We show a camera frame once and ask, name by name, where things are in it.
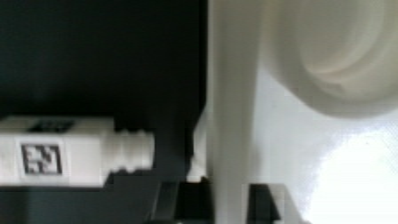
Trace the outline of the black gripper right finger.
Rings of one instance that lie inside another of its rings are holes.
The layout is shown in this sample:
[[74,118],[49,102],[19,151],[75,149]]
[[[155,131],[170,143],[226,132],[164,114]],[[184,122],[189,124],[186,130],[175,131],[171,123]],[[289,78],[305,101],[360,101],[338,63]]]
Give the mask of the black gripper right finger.
[[298,224],[287,189],[278,184],[250,186],[248,224]]

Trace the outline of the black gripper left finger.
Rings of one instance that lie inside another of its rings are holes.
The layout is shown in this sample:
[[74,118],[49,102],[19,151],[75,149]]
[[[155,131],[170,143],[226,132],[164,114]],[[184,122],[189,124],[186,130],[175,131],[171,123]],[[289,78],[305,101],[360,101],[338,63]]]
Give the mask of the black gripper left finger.
[[148,224],[214,224],[212,184],[164,182],[157,192]]

